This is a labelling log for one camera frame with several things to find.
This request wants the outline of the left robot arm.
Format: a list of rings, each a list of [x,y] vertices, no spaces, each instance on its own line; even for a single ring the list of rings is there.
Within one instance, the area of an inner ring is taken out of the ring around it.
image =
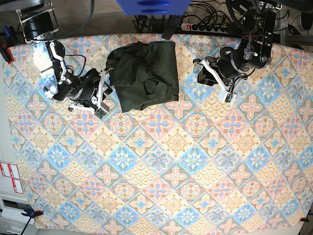
[[[271,63],[276,12],[268,9],[265,1],[254,0],[240,21],[234,14],[232,1],[226,1],[226,6],[233,22],[243,31],[238,48],[223,47],[218,57],[207,56],[193,62],[202,66],[197,82],[218,85],[219,101],[233,104],[237,97],[236,84]]]

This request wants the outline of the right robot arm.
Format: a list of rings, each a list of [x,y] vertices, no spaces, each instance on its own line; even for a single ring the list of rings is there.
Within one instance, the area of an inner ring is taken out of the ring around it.
[[[99,120],[109,113],[103,102],[112,92],[96,69],[85,75],[68,71],[63,44],[54,39],[58,23],[49,0],[28,0],[16,10],[26,43],[33,46],[33,61],[45,81],[44,94],[52,102],[70,100],[69,111],[85,110]]]

